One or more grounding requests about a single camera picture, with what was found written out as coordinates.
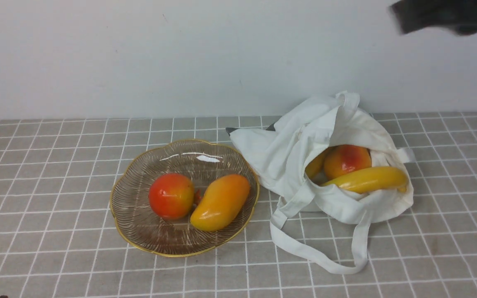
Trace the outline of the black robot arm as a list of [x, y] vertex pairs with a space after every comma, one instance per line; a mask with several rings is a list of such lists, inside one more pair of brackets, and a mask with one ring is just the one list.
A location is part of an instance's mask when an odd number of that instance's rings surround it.
[[400, 0], [389, 9], [402, 34], [425, 28], [448, 29], [458, 36], [477, 34], [477, 0]]

